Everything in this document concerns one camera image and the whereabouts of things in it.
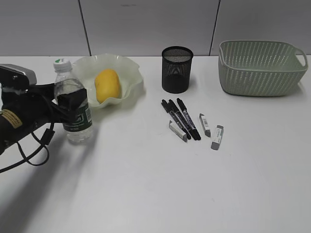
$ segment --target black cable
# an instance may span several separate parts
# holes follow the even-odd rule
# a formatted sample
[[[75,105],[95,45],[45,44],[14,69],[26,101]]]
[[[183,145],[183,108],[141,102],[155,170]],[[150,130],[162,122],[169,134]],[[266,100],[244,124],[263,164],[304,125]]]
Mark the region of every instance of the black cable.
[[[31,155],[29,155],[29,156],[26,156],[26,155],[25,155],[25,153],[24,153],[24,151],[23,151],[23,149],[22,149],[20,143],[19,143],[19,142],[16,142],[16,143],[17,143],[17,146],[18,146],[18,150],[19,150],[21,156],[23,157],[23,160],[21,160],[21,161],[15,163],[15,164],[12,164],[12,165],[10,165],[10,166],[8,166],[8,167],[5,167],[5,168],[3,168],[3,169],[0,169],[0,173],[6,172],[6,171],[8,171],[8,170],[11,170],[11,169],[13,169],[13,168],[15,168],[15,167],[17,167],[17,166],[19,166],[19,165],[25,163],[25,162],[27,162],[27,163],[29,163],[29,164],[31,164],[31,165],[33,165],[33,166],[40,166],[40,165],[43,165],[43,164],[47,163],[47,161],[48,161],[49,158],[50,158],[49,150],[48,150],[48,148],[47,148],[46,145],[45,145],[45,144],[48,144],[49,142],[42,142],[42,138],[46,136],[46,135],[45,135],[46,133],[50,133],[50,134],[51,134],[52,132],[54,132],[54,131],[53,131],[53,129],[54,129],[54,124],[55,124],[54,112],[53,112],[53,109],[52,109],[52,107],[51,107],[50,102],[49,102],[43,95],[38,94],[38,93],[35,93],[35,92],[34,92],[33,94],[39,95],[39,96],[45,101],[45,103],[47,104],[47,107],[48,107],[49,112],[50,112],[50,114],[51,114],[51,124],[50,124],[49,131],[46,130],[46,131],[44,132],[43,136],[41,137],[41,140],[39,140],[39,139],[37,138],[37,136],[34,134],[34,132],[31,133],[32,136],[33,136],[33,138],[40,144],[40,146],[39,146]],[[30,162],[29,160],[32,159],[35,155],[37,155],[43,148],[47,151],[47,157],[46,157],[46,159],[45,159],[42,163],[40,163],[40,164],[33,164],[32,162]]]

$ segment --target black pen holder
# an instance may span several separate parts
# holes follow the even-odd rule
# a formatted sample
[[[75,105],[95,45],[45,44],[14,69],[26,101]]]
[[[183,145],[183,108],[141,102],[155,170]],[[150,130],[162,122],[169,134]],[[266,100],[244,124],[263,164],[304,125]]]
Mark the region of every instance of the black pen holder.
[[[168,47],[162,52],[162,88],[170,93],[185,92],[189,87],[193,52],[185,47]]]

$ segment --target basket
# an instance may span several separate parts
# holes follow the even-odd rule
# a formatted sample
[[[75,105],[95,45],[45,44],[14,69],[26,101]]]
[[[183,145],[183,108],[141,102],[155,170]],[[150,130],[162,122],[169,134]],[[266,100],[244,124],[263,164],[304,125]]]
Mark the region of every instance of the basket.
[[[277,41],[225,41],[220,44],[219,79],[222,89],[241,96],[283,96],[308,69],[305,53]],[[303,66],[296,53],[305,59]]]

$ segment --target white bowl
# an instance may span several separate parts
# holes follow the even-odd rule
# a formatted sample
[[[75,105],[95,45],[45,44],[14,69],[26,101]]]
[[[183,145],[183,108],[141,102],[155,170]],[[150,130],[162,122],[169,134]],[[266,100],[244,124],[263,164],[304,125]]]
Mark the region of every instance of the white bowl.
[[[108,98],[103,103],[96,99],[95,78],[104,69],[113,69],[119,76],[121,93],[119,98]],[[88,104],[93,108],[104,108],[126,99],[133,87],[142,82],[139,65],[127,57],[101,54],[83,57],[72,64],[72,72],[87,90]]]

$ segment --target white wall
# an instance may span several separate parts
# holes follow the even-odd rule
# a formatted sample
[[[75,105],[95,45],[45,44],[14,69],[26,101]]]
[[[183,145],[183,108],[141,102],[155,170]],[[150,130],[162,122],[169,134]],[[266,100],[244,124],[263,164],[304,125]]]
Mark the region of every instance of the white wall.
[[[78,0],[1,0],[0,55],[89,55]]]
[[[211,54],[238,39],[284,41],[311,54],[311,1],[222,0]]]
[[[218,0],[81,0],[92,54],[161,55],[182,45],[208,55]],[[222,41],[289,42],[311,54],[310,0],[222,0]],[[89,55],[78,0],[1,0],[0,56]]]
[[[218,0],[81,0],[92,54],[160,56],[181,45],[208,55]]]

